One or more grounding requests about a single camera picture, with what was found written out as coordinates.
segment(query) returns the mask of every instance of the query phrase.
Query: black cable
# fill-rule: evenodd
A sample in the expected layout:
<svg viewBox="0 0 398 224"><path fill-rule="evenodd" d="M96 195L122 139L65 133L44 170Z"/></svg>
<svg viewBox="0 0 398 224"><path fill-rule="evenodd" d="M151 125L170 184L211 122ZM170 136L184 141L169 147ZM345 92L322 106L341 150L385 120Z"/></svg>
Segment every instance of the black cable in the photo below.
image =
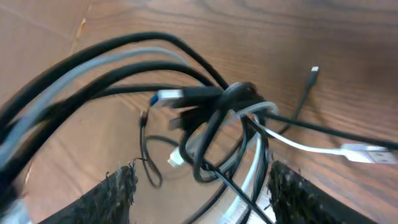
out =
<svg viewBox="0 0 398 224"><path fill-rule="evenodd" d="M165 84L161 84L161 85L153 85L153 84L119 85L119 86L115 86L115 87L110 87L104 91L99 92L94 97L92 97L90 100L95 100L95 99L102 98L105 96L117 95L117 94L122 94L122 93L138 93L138 92L143 92L143 91L173 90L173 89L178 89L178 88L182 88L182 86L165 85ZM34 125L38 125L43 121L52 119L55 116L55 114L58 113L59 110L62 110L62 108L67 100L69 100L69 98L46 107L46 109L44 109L43 112L41 113L41 115L37 118ZM8 136L10 131L14 128L14 126L18 123L19 120L20 119L16 119L15 121L8 124L3 129L3 131L0 131L1 132L0 144L2 144L2 142L5 140L5 138Z"/></svg>
<svg viewBox="0 0 398 224"><path fill-rule="evenodd" d="M147 119L147 117L143 118L143 116L141 116L140 117L140 121L142 121L142 119ZM155 162L150 157L148 149L146 147L145 139L144 139L145 138L145 126L146 126L146 124L142 125L141 122L140 122L140 125L139 125L139 145L140 145L141 157L146 159L146 161L142 161L142 166L144 167L145 173L147 175L147 178L148 178L149 183L151 184L151 186L153 186L156 189L159 189L162 186L163 177L162 177L162 174L160 173L160 170L157 168ZM149 174L149 171L148 171L146 163L149 164L150 169L152 169L152 171L154 171L156 176L159 178L159 183L158 184L155 184L154 181L152 180L152 177Z"/></svg>
<svg viewBox="0 0 398 224"><path fill-rule="evenodd" d="M79 107L88 101L88 99L94 97L98 92L103 91L108 86L116 83L123 78L135 75L137 73L149 72L154 70L172 70L176 72L181 72L192 76L199 82L206 86L212 86L212 82L204 77L201 73L196 70L181 65L174 62L163 62L163 61L153 61L153 62L139 62L132 65L126 65L121 68L114 69L103 76L92 81L86 87L79 90L73 96L71 96L67 103L62 107L53 119L45 124L45 126L37 130L28 141L26 141L22 146L22 155L16 160L12 161L9 166L5 168L6 171L2 172L2 179L11 182L14 180L18 173L25 167L29 162L30 158L42 147L44 142L54 133L54 131Z"/></svg>
<svg viewBox="0 0 398 224"><path fill-rule="evenodd" d="M212 168L215 174L224 181L228 187L230 187L241 199L248 205L251 210L254 210L261 219L263 219L267 224L273 224L271 220L262 212L261 208L259 208L255 203L250 201L250 198L237 186L231 179L225 176L219 169Z"/></svg>
<svg viewBox="0 0 398 224"><path fill-rule="evenodd" d="M364 143L368 143L368 144L372 144L375 146L382 146L382 147L386 147L388 149L392 149L392 150L398 150L398 142L392 142L392 141L384 141L384 140L379 140L379 139L373 139L373 138L367 138L364 136L359 136L357 134L351 134L351 133L346 133L346 132L342 132L342 131L337 131L335 129L331 129L331 128L325 128L325 127L321 127L318 126L316 124L311 124L311 123L306 123L306 122L302 122L302 121L295 121L295 120L291 120L288 118L284 118L281 116L277 116L274 114L270 114L270 113L266 113L266 112L255 112L256 114L258 114L259 116L262 116L264 118L270 118L276 121L281 121L281 122L285 122L288 124L293 124L295 126L299 126L299 127L303 127L303 128L308 128L308 129L312 129L315 131L319 131L321 133L325 133L325 134L331 134L333 136L337 136L337 137L341 137L341 138L345 138L345 139L350 139L350 140L354 140L354 141L359 141L359 142L364 142Z"/></svg>
<svg viewBox="0 0 398 224"><path fill-rule="evenodd" d="M178 147L178 142L176 142L172 139L163 137L163 136L156 136L156 135L145 136L147 120L148 120L148 114L146 111L143 111L143 113L141 113L140 119L139 119L139 145L140 145L141 157L145 159L142 161L142 166L144 167L145 173L147 175L147 178L148 178L151 186L153 186L156 189L159 189L159 188L161 188L162 183L163 183L163 176L160 173L160 170L157 168L155 162L152 160L152 158L149 155L149 151L147 148L147 142L148 142L148 140L162 141L167 144L170 144L173 147ZM152 171L156 174L157 178L159 179L158 184L155 184L154 181L152 180L152 177L149 174L146 163L149 164L150 169L152 169Z"/></svg>
<svg viewBox="0 0 398 224"><path fill-rule="evenodd" d="M311 76L310 76L310 78L308 79L308 81L307 81L307 83L305 85L303 95L302 95L302 97L300 99L300 102L296 106L296 109L295 109L293 115L290 117L290 119L296 120L299 117L301 109L303 108L303 106L304 106L304 104L305 104L305 102L306 102L306 100L308 98L308 94L310 93L312 87L317 82L318 75L319 75L319 69L311 70ZM281 130L278 131L278 134L280 134L280 135L284 134L291 127L292 127L291 124L286 124Z"/></svg>
<svg viewBox="0 0 398 224"><path fill-rule="evenodd" d="M223 122L225 116L228 114L228 111L231 107L231 104L235 101L238 96L245 96L246 94L250 94L255 90L255 87L252 83L239 83L237 85L228 88L223 95L215 102L214 108L212 110L216 110L211 116L208 127L203 134L203 140L199 145L197 150L197 155L193 160L193 176L196 181L201 183L208 183L214 181L216 178L212 179L204 179L200 174L200 169L203 168L205 163L205 153L212 142L215 134L218 131L221 123Z"/></svg>
<svg viewBox="0 0 398 224"><path fill-rule="evenodd" d="M81 50L65 60L62 60L53 67L47 69L34 80L26 84L2 107L2 110L0 111L0 130L4 129L4 127L6 127L6 125L10 123L12 119L14 119L17 114L38 94L40 94L44 89L54 83L69 70L115 48L145 40L165 40L171 44L174 44L176 47L180 48L195 61L197 61L222 88L228 87L228 84L221 77L221 75L203 57L197 54L178 37L163 32L143 32L129 34L111 40L106 40L88 47L87 49Z"/></svg>
<svg viewBox="0 0 398 224"><path fill-rule="evenodd" d="M232 151L236 151L237 149L239 149L239 154L238 157L235 161L236 164L240 164L243 158L243 153L242 151L246 150L246 146L247 146L247 139L245 140L244 137L242 137L237 144L235 145L235 147L233 148ZM232 169L230 171L228 171L228 178L232 179L236 173L236 171L238 169L238 166L234 166L232 167ZM209 198L209 200L204 203L193 215L191 215L188 219L186 219L183 223L184 224L191 224L194 223L196 220L198 220L202 215L204 215L220 198L221 196L224 194L225 190L228 188L228 186L223 183L219 189Z"/></svg>
<svg viewBox="0 0 398 224"><path fill-rule="evenodd" d="M255 128L256 131L259 130L259 127L254 124L253 121L251 120L247 120L248 124L252 127ZM265 126L265 120L262 118L259 118L259 123L261 125ZM256 172L256 178L254 179L254 183L253 183L253 192L252 192L252 197L251 197L251 201L253 203L257 202L257 199L260 196L261 190L262 190L262 186L264 185L264 182L266 180L267 177L267 171L268 171L268 161L269 161L269 143L268 143L268 138L267 138L267 133L266 132L262 132L261 134L261 148L260 148L260 157L259 157L259 163L258 163L258 169ZM250 214L251 214L251 209L247 208L245 209L245 211L243 212L243 214L241 215L241 217L239 218L239 220L237 221L237 223L239 224L246 224L250 218Z"/></svg>

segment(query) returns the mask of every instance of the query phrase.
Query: white cable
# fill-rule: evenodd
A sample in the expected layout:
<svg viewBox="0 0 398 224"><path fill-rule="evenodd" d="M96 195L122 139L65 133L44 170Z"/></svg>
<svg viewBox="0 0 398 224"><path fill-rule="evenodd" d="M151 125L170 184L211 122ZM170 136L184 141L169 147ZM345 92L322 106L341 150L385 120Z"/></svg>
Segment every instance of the white cable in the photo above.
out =
<svg viewBox="0 0 398 224"><path fill-rule="evenodd" d="M293 142L293 141L281 136L278 133L275 133L275 132L271 131L270 129L264 127L261 124L258 124L258 126L261 127L262 129L264 129L268 134L270 134L271 136L275 137L276 139L281 140L282 142L284 142L284 143L286 143L286 144L288 144L290 146L293 146L293 147L295 147L297 149L301 149L301 150L304 150L304 151L307 151L307 152L316 152L316 153L322 153L322 154L343 155L343 153L341 152L340 148L337 148L337 149L324 149L324 148L304 146L302 144Z"/></svg>
<svg viewBox="0 0 398 224"><path fill-rule="evenodd" d="M266 108L272 108L272 111L276 111L277 113L277 107L274 103L272 102L262 102L262 103L257 103L255 105L251 105L245 109L242 109L238 112L235 113L236 116L238 117L243 117L249 113L253 113L255 111L259 111L259 110L263 110ZM273 131L271 131L270 129L264 127L263 125L257 123L257 125L259 127L261 127L262 129L264 129L268 134L270 134L271 136L275 137L276 139L290 145L293 147L296 147L297 149L301 149L304 151L308 151L308 152L316 152L316 153L322 153L322 154L333 154L333 155L343 155L342 151L340 149L323 149L323 148L317 148L317 147L309 147L309 146L304 146L302 144L293 142L283 136L281 136L278 133L275 133Z"/></svg>
<svg viewBox="0 0 398 224"><path fill-rule="evenodd" d="M0 169L3 169L10 158L15 154L16 148L19 144L21 137L25 132L34 124L38 116L40 116L43 109L75 78L84 74L85 72L108 63L117 62L124 58L133 57L140 54L164 54L168 55L180 63L188 65L188 63L181 56L172 52L171 50L163 49L161 47L142 47L136 50L123 52L119 54L105 55L96 57L89 60L74 69L70 70L56 82L50 85L34 102L28 112L18 121L14 126L10 134L5 139L4 143L0 147Z"/></svg>
<svg viewBox="0 0 398 224"><path fill-rule="evenodd" d="M257 138L256 153L254 154L253 162L250 166L249 172L248 172L248 174L243 182L243 185L241 187L242 191L245 193L248 190L250 181L253 178L254 173L256 172L257 165L258 165L259 159L260 159L260 151L261 151L262 141L261 141L261 136L259 133L256 134L256 138ZM218 223L219 224L228 223L229 220L231 219L231 217L233 216L233 214L235 213L235 211L238 209L238 206L240 203L241 203L241 198L239 196L236 196L234 199L234 202L229 206L229 208L223 214L223 216L220 218Z"/></svg>

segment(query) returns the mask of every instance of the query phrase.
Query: cable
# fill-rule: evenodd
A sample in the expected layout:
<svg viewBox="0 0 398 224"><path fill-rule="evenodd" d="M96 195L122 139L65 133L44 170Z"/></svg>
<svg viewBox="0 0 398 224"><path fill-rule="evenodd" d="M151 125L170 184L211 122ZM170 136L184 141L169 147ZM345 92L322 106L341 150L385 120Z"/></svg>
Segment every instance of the cable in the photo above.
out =
<svg viewBox="0 0 398 224"><path fill-rule="evenodd" d="M306 123L306 122L302 122L302 121L295 121L295 120L291 120L291 119L284 118L284 117L281 117L281 116L277 116L277 115L274 115L274 114L262 112L262 111L258 111L258 112L256 112L256 114L258 116L263 117L263 118L269 118L269 119L273 119L273 120L276 120L276 121L281 121L281 122L284 122L284 123L293 124L293 125L296 125L296 126L299 126L299 127L303 127L303 128L308 128L308 129L312 129L312 130L315 130L315 131L319 131L321 133L331 134L333 136L338 136L338 137L349 139L349 140L365 142L365 143L372 144L372 145L375 145L375 146L382 146L382 147L386 147L386 148L391 149L391 150L398 150L398 142L383 141L383 140L379 140L379 139L373 139L373 138L367 138L367 137L364 137L364 136L358 136L356 134L351 134L351 133L346 133L346 132L342 132L342 131L337 131L335 129L325 128L325 127L318 126L316 124Z"/></svg>
<svg viewBox="0 0 398 224"><path fill-rule="evenodd" d="M223 185L219 188L219 190L212 196L212 198L210 198L207 201L206 204L204 204L201 207L199 211L197 211L195 214L193 214L193 216L190 219L187 220L187 223L194 222L195 220L197 220L197 218L202 216L212 205L216 203L216 201L222 196L223 192L226 190L227 187L232 188L237 193L239 198L241 198L241 200L243 200L243 202L245 202L248 205L248 208L245 210L244 214L239 219L240 223L246 223L248 221L251 210L254 210L266 223L271 223L271 221L256 205L256 201L261 192L262 186L264 185L264 181L267 175L268 160L269 160L268 138L277 137L278 139L281 139L289 144L293 144L296 147L301 147L306 150L312 150L317 152L320 152L320 150L322 150L323 152L325 152L325 149L317 149L317 148L299 145L286 138L283 138L282 136L278 135L277 133L271 130L266 129L265 128L266 118L275 119L287 123L287 125L282 130L280 130L279 133L283 133L284 131L290 128L291 124L293 124L296 126L303 126L324 133L328 132L330 134L335 134L343 138L348 138L356 141L363 141L378 146L387 146L387 147L390 146L395 148L397 148L398 146L398 143L395 142L365 138L354 134L343 133L333 129L319 127L314 124L308 124L296 121L299 111L302 108L303 104L305 103L305 100L308 96L311 87L314 85L317 79L318 68L312 70L312 76L310 77L310 80L307 83L303 97L300 100L296 112L293 115L293 119L287 119L276 115L277 114L276 105L270 102L265 102L263 97L257 94L256 87L252 83L235 83L231 86L228 86L228 84L223 80L223 78L219 75L219 73L216 70L214 70L214 68L210 64L208 64L190 47L185 45L181 40L172 35L158 33L158 32L131 34L124 37L119 37L113 40L109 40L100 43L96 46L93 46L91 48L85 49L82 52L78 52L77 54L64 60L58 65L52 67L50 70L41 74L41 76L35 82L33 82L33 84L28 85L25 90L21 91L21 94L19 96L18 95L15 96L11 101L7 103L7 106L4 107L2 113L0 114L0 130L2 131L2 133L4 133L6 130L8 130L5 127L7 128L12 127L13 123L11 123L11 121L12 119L15 118L18 112L20 112L20 110L23 107L25 107L26 104L28 104L34 97L36 97L39 93L41 93L43 89L46 89L52 83L55 84L54 86L59 85L58 86L59 88L57 88L56 91L58 91L58 89L62 89L63 85L67 83L65 80L73 77L69 75L73 73L73 71L76 71L81 67L84 67L84 65L81 65L80 67L75 68L76 66L100 54L103 54L113 48L122 46L124 44L128 44L130 42L139 42L142 40L150 40L150 39L164 39L175 44L177 47L180 47L187 54L193 57L194 60L196 60L199 64L201 64L205 68L205 70L224 89L223 94L219 98L205 101L204 103L197 105L197 108L192 109L196 111L196 112L194 111L193 113L193 115L196 115L195 122L192 122L190 125L184 127L183 129L185 130L185 132L182 135L180 141L179 151L185 162L192 165L193 176L195 180L197 182L203 182L203 183L213 182L218 179L221 179L223 181ZM72 115L76 110L78 110L81 106L83 106L84 103L86 103L88 100L95 98L101 93L105 93L106 89L110 85L122 80L123 78L129 77L136 73L149 72L155 70L171 70L176 72L182 72L192 76L193 78L196 78L198 81L200 81L202 84L206 86L214 85L212 84L211 81L209 81L209 79L204 77L201 73L197 72L196 70L190 67L181 65L179 63L141 62L133 65L127 65L125 67L115 69L104 74L103 76L97 78L95 81L91 82L87 86L83 87L81 90L79 90L77 93L75 93L73 96L69 97L65 101L60 102L58 105L57 104L53 105L53 107L52 106L48 107L46 109L48 111L44 111L43 114L41 114L41 110L44 110L44 107L39 107L41 104L37 103L35 104L35 107L32 108L32 111L37 113L36 115L41 114L41 116L38 117L38 120L35 121L36 119L35 116L31 116L30 117L31 120L29 119L26 120L27 119L26 117L22 117L20 122L25 126L22 125L23 128L18 129L18 125L21 124L17 124L15 127L16 128L15 132L17 133L17 135L13 133L14 132L13 130L12 133L10 133L10 135L8 136L8 138L12 139L13 136L18 137L23 135L25 131L28 128L30 128L34 122L38 123L44 120L46 120L46 122L44 122L37 130L35 130L33 135L30 136L30 138L23 143L20 149L20 153L18 153L18 155L12 156L12 161L4 161L4 160L0 161L3 162L3 164L0 165L3 166L6 165L3 167L3 169L0 170L0 183L1 183L0 192L5 192L3 191L4 183L6 183L6 185L11 183L17 177L18 173L21 172L21 170L34 156L34 154L39 150L39 148L43 145L43 143L53 134L53 132L70 115ZM48 97L47 99L50 100L52 96L50 96L48 92L53 94L56 93L56 91L52 91L53 90L52 88L54 87L51 86L44 93L44 97ZM44 100L38 99L38 102L45 102L42 104L42 106L46 106L47 103L45 98ZM268 113L268 110L264 109L271 109L275 114ZM237 111L236 116L241 118L243 126L243 135L241 140L238 141L237 146L228 153L227 157L225 157L221 162L218 162L215 165L213 165L212 163L210 163L208 160L205 159L205 154L214 136L217 134L220 126L224 123L224 119L230 110ZM259 122L256 123L251 119L249 119L246 116L247 113L254 113L256 116L259 117ZM149 139L149 136L145 137L146 119L144 120L140 119L140 145L141 145L141 156L142 156L141 159L143 161L144 168L146 170L146 173L148 175L151 184L154 187L160 187L162 184L161 173L158 170L158 168L156 168L154 161L152 161L152 159L150 158L150 154L146 146L146 142ZM203 123L207 123L207 128L203 133L202 137L198 140L199 148L195 153L195 155L190 155L187 152L186 148L187 142L190 136ZM253 193L252 197L249 198L243 191L245 190L246 186L243 186L243 190L240 189L239 186L237 186L233 182L233 176L241 163L244 153L246 152L246 149L248 147L248 139L251 139L256 133L260 135L262 144L260 144L261 146L259 147L260 153L258 160L258 169L254 180ZM5 155L7 153L7 151L4 151L2 149L12 150L12 148L17 144L17 142L10 143L8 138L6 142L1 146L2 148L0 148L1 150L0 156ZM165 142L169 143L169 141L172 142L172 140L170 139L166 140ZM159 184L155 184L152 181L147 170L148 167L146 167L147 164L148 167L154 170L155 174L158 175ZM221 170L220 168L222 166L226 166L226 170Z"/></svg>
<svg viewBox="0 0 398 224"><path fill-rule="evenodd" d="M254 173L256 171L258 162L259 162L259 158L260 158L260 150L261 150L261 137L257 134L257 145L256 145L256 152L254 153L254 159L253 159L253 163L250 166L249 172L246 175L246 178L242 184L242 191L246 192L248 190L249 184L251 179L254 176ZM229 220L232 216L232 214L235 212L235 210L237 209L238 205L240 203L240 199L238 196L236 196L236 198L234 199L233 203L229 206L229 208L227 209L227 211L223 214L223 216L221 217L220 223L224 223L227 220Z"/></svg>
<svg viewBox="0 0 398 224"><path fill-rule="evenodd" d="M67 100L68 103L63 106L61 111L55 114L51 122L45 124L42 129L36 131L32 135L32 137L21 146L21 150L22 152L24 152L23 155L19 156L18 159L13 161L9 167L4 169L8 170L7 172L4 172L7 174L6 179L14 180L17 174L27 164L29 159L39 150L39 148L53 134L53 132L88 99L92 98L98 92L103 91L108 86L122 80L123 78L129 77L137 73L149 72L154 70L173 70L176 72L185 73L197 79L199 82L206 86L213 85L212 82L210 82L206 77L204 77L196 70L173 62L140 62L114 69L97 78L86 87L75 93L72 97L70 97Z"/></svg>
<svg viewBox="0 0 398 224"><path fill-rule="evenodd" d="M91 82L88 86L82 88L80 91L78 91L78 93L76 93L73 97L71 97L70 102L68 102L68 105L64 105L63 109L72 110L72 111L77 110L82 104L85 103L87 98L93 97L95 94L97 94L97 92L104 90L113 83L116 83L122 80L123 78L129 77L136 73L156 71L156 70L173 70L176 72L185 73L197 79L199 82L201 82L206 86L213 86L212 82L210 82L209 79L204 77L201 73L197 72L196 70L188 66L181 65L179 63L163 62L163 61L139 62L132 65L126 65L124 67L114 69L104 74L102 77L97 78L95 81ZM35 150L38 150L39 147L41 147L41 145L44 143L43 140L40 141L41 142L40 144L33 146L36 148ZM2 147L0 147L0 155L1 154L7 155L9 151L7 150L3 151L3 150L9 148L12 148L12 146L4 143ZM8 158L0 161L1 163L0 167L5 166L6 162L11 158L10 156L12 156L12 154L8 156L9 156Z"/></svg>
<svg viewBox="0 0 398 224"><path fill-rule="evenodd" d="M318 66L314 66L311 69L311 76L307 81L307 84L305 85L305 89L304 89L304 93L301 97L300 102L298 103L296 110L294 111L291 119L292 120L296 120L299 117L300 111L303 108L307 98L308 98L308 94L310 93L310 90L312 89L312 87L315 85L315 83L317 82L317 78L319 75L319 67ZM291 124L286 124L281 130L278 131L278 134L284 134L287 130L289 130L292 127Z"/></svg>
<svg viewBox="0 0 398 224"><path fill-rule="evenodd" d="M178 60L182 64L188 64L181 56L170 50L160 47L143 47L128 52L94 58L93 60L83 63L80 66L70 70L64 74L64 76L60 77L57 81L50 85L40 95L28 112L19 120L14 129L9 133L3 145L0 147L0 152L3 154L1 157L6 158L5 161L0 161L0 167L2 167L4 163L7 162L8 159L11 158L15 153L16 147L21 137L34 124L37 117L39 117L44 111L44 108L75 78L90 71L91 69L94 69L95 67L117 62L124 58L134 57L141 54L165 54Z"/></svg>
<svg viewBox="0 0 398 224"><path fill-rule="evenodd" d="M95 100L98 98L102 98L105 96L111 96L111 95L117 95L117 94L122 94L122 93L138 93L138 92L143 92L143 91L158 91L158 90L173 90L173 89L178 89L182 88L182 86L176 86L176 85L154 85L154 84L136 84L136 85L119 85L116 87L111 87L108 88L104 91L99 92L96 94L92 99L90 100ZM35 120L35 124L37 125L43 121L50 120L54 117L54 115L57 113L57 110L62 110L63 104L67 100L62 100L59 101L58 103L54 103L51 106L46 107L46 109L43 110L41 115ZM9 134L11 129L16 125L16 123L19 121L19 119L11 122L8 124L3 131L0 134L0 144L3 142L4 138Z"/></svg>
<svg viewBox="0 0 398 224"><path fill-rule="evenodd" d="M24 86L2 107L0 112L0 130L4 129L4 127L17 116L18 112L20 112L39 93L41 93L44 89L50 86L69 70L115 48L145 40L165 40L171 44L174 44L176 47L180 48L195 61L197 61L217 81L217 83L221 85L221 87L228 87L228 84L224 81L221 75L203 57L198 55L178 37L163 32L143 32L129 34L106 40L88 47L87 49L81 50L41 73L35 80L32 80L30 83Z"/></svg>
<svg viewBox="0 0 398 224"><path fill-rule="evenodd" d="M276 139L281 140L282 142L284 142L290 146L293 146L297 149L301 149L301 150L304 150L307 152L316 152L316 153L322 153L322 154L343 155L341 153L340 149L323 149L323 148L317 148L317 147L304 146L299 143L293 142L293 141L281 136L280 134L277 134L277 133L271 131L270 129L268 129L260 124L259 124L259 126L262 127L264 130L266 130L267 133L270 134L271 136L273 136Z"/></svg>

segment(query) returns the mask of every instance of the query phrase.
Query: cable bundle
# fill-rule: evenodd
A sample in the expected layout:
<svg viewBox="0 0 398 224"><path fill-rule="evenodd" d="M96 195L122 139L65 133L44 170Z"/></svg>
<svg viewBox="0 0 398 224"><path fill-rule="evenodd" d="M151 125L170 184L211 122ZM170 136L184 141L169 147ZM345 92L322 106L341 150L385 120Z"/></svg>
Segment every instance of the cable bundle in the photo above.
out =
<svg viewBox="0 0 398 224"><path fill-rule="evenodd" d="M71 116L87 101L121 93L183 89L182 86L171 85L128 85L111 87L111 85L114 83L124 78L144 72L169 70L193 77L203 84L203 88L205 88L205 86L216 86L206 76L187 65L183 58L165 49L143 48L121 54L100 56L101 54L117 47L145 40L165 40L179 47L194 60L196 60L212 76L212 78L217 82L218 86L220 86L222 89L220 95L217 97L208 100L206 103L193 103L195 108L181 113L178 120L178 128L184 130L184 134L180 140L180 144L162 136L145 136L147 114L144 113L140 119L140 147L143 165L147 172L148 178L154 187L161 186L162 177L160 171L156 168L156 165L150 159L150 155L147 152L146 142L148 140L165 141L174 147L178 146L179 153L184 161L192 165L193 175L198 182L209 183L218 179L221 179L224 182L224 184L218 189L212 198L210 198L209 201L207 201L207 203L204 204L201 209L199 209L199 211L193 214L184 223L193 223L200 216L202 216L221 197L227 187L232 188L248 205L248 208L239 219L239 223L246 223L248 221L251 210L258 214L266 223L272 223L256 205L256 201L267 174L270 154L268 150L268 139L280 137L280 134L286 132L286 130L290 128L291 124L303 126L328 134L334 134L343 138L362 141L382 147L388 147L389 149L398 149L398 144L395 142L364 138L354 134L342 133L336 130L319 127L314 124L296 121L308 92L315 83L318 70L312 71L312 76L310 77L310 81L308 82L305 93L300 101L299 106L297 107L295 114L293 115L292 119L287 119L270 113L269 105L259 106L261 103L269 102L266 102L262 96L257 94L256 87L252 83L237 83L235 85L229 86L221 77L221 75L205 59L203 59L180 39L170 34L160 32L145 32L125 35L115 39L107 40L72 55L71 57L42 73L6 103L0 112L0 141L2 143L0 146L0 200L2 200L1 196L6 194L7 189L11 185L12 181L32 159L34 154L41 148L44 142L65 120L69 118L69 116ZM148 61L116 68L92 81L66 100L50 105L50 102L53 100L53 98L74 78L79 77L90 69L105 63L115 62L126 57L147 53L166 54L175 58L179 62ZM22 118L16 119L21 109L27 106L27 104L36 96L39 97L34 102L32 107L29 108L28 112L24 114ZM212 164L205 159L205 153L219 127L222 125L223 120L231 110L236 112L235 116L240 117L243 126L243 134L241 139L236 143L234 149L221 162ZM247 117L246 114L248 113L254 113L256 117L258 117L258 120L253 121L251 118ZM279 134L277 134L265 128L266 119L274 119L285 122L287 125L281 131L279 131ZM199 141L198 150L194 153L194 155L191 155L187 150L187 144L189 144L188 140L195 130L203 123L207 123L207 129ZM20 145L20 140L23 135L25 135L26 131L34 127L36 124L40 124L40 128L36 129L33 134L29 136L29 139ZM251 198L249 198L232 181L232 178L239 167L239 163L241 162L241 159L246 151L248 142L252 138L258 139L258 146L260 147L258 147L258 167L254 180L254 189ZM157 174L159 178L159 184L155 184L150 178L147 171L147 164L149 168L154 170Z"/></svg>

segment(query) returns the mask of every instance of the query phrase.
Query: usb-a plug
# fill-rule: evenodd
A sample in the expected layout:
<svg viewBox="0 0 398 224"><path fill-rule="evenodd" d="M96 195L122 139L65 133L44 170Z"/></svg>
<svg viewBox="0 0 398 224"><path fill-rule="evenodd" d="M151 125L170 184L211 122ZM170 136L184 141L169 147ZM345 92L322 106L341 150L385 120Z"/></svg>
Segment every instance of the usb-a plug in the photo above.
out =
<svg viewBox="0 0 398 224"><path fill-rule="evenodd" d="M393 152L385 147L366 144L343 144L340 149L349 161L378 164L398 164Z"/></svg>

